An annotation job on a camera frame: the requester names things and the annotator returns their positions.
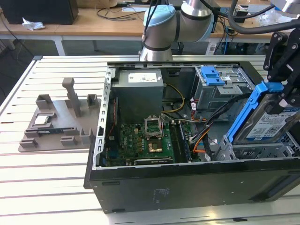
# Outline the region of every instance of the label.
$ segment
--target label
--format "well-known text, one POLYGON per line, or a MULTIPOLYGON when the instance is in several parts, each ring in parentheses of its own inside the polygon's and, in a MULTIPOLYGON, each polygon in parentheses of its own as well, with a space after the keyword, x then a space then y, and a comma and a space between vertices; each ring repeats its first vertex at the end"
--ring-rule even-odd
POLYGON ((48 131, 48 130, 45 130, 45 131, 38 131, 37 133, 38 133, 38 134, 49 134, 50 131, 48 131))
POLYGON ((128 75, 129 83, 157 82, 156 73, 134 73, 128 75))
POLYGON ((152 202, 156 203, 156 204, 159 204, 159 203, 163 202, 164 199, 167 198, 169 193, 170 193, 169 188, 155 189, 154 192, 153 192, 152 202))
POLYGON ((230 80, 230 77, 228 77, 228 76, 222 76, 221 79, 222 80, 230 80))
POLYGON ((192 110, 196 110, 196 103, 192 103, 191 106, 192 106, 192 110))
POLYGON ((286 108, 280 114, 269 115, 266 112, 247 135, 250 141, 267 140, 274 137, 286 124, 286 119, 295 115, 299 108, 286 108))
POLYGON ((214 145, 214 144, 218 144, 218 140, 217 139, 213 139, 212 142, 210 143, 210 145, 214 145))
POLYGON ((210 157, 209 157, 209 155, 207 155, 207 153, 205 154, 204 157, 205 157, 206 161, 210 162, 210 157))

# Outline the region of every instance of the lab floor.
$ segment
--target lab floor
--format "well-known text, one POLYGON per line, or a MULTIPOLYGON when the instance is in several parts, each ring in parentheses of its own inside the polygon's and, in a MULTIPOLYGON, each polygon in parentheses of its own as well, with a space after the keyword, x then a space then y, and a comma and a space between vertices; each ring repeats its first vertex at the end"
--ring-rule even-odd
MULTIPOLYGON (((15 50, 0 53, 0 104, 9 94, 15 83, 23 74, 32 56, 17 41, 14 42, 15 50)), ((58 55, 54 42, 44 40, 26 40, 25 46, 34 55, 58 55)), ((67 55, 137 55, 141 49, 139 41, 97 41, 99 51, 95 52, 91 41, 64 41, 67 55)), ((184 55, 205 54, 207 43, 184 43, 184 55)), ((248 53, 253 54, 255 45, 251 46, 248 53)))

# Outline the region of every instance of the white desk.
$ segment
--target white desk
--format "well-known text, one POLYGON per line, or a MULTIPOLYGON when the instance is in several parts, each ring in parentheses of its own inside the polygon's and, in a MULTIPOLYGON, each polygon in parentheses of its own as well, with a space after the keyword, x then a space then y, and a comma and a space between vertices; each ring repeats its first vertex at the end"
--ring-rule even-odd
MULTIPOLYGON (((134 225, 182 222, 183 224, 243 225, 300 223, 300 188, 275 202, 104 214, 92 190, 83 188, 88 149, 20 153, 18 143, 36 109, 39 94, 66 99, 64 77, 75 79, 79 98, 101 97, 108 61, 137 61, 136 56, 48 56, 32 61, 0 107, 0 225, 134 225)), ((263 76, 264 56, 178 56, 176 60, 249 60, 263 76)))

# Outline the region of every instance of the workbench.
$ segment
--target workbench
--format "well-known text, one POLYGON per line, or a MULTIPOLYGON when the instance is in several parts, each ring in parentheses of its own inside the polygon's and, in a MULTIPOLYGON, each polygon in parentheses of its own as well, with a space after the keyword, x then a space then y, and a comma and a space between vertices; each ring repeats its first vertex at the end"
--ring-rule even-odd
MULTIPOLYGON (((264 56, 174 56, 178 61, 250 61, 263 76, 264 56)), ((83 188, 88 149, 18 152, 39 94, 67 99, 61 83, 73 77, 78 97, 101 98, 107 63, 137 56, 45 56, 32 61, 0 107, 0 224, 232 224, 294 225, 300 222, 300 187, 275 202, 104 214, 93 191, 83 188)))
MULTIPOLYGON (((217 0, 221 7, 230 6, 230 0, 217 0)), ((265 4, 268 1, 252 0, 248 3, 247 0, 240 0, 239 4, 265 4)), ((120 16, 128 15, 132 12, 118 12, 109 13, 107 16, 120 16)), ((30 31, 25 29, 20 24, 9 24, 5 19, 5 23, 13 34, 20 40, 52 40, 55 42, 58 54, 60 56, 66 55, 62 41, 64 40, 91 40, 93 41, 94 50, 98 50, 97 40, 122 40, 122 41, 141 41, 143 34, 143 23, 133 15, 135 20, 129 21, 110 21, 97 16, 93 8, 80 8, 79 14, 74 21, 73 25, 58 25, 58 24, 45 24, 46 28, 41 30, 30 31)), ((243 26, 256 27, 258 23, 255 18, 247 19, 243 26)), ((269 43, 271 33, 261 35, 241 35, 238 34, 234 37, 233 42, 237 43, 269 43)), ((212 55, 215 51, 217 43, 223 36, 223 26, 218 22, 216 31, 210 35, 206 41, 209 42, 206 55, 212 55)), ((14 39, 8 32, 5 26, 0 22, 0 39, 14 39)))

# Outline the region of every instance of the motherboard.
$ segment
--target motherboard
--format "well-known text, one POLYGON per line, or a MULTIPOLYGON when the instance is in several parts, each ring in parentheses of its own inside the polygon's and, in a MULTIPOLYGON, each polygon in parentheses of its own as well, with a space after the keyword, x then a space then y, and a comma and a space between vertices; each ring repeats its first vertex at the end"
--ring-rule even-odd
POLYGON ((121 124, 120 143, 110 144, 106 166, 155 165, 188 162, 191 159, 189 123, 145 120, 139 124, 121 124))

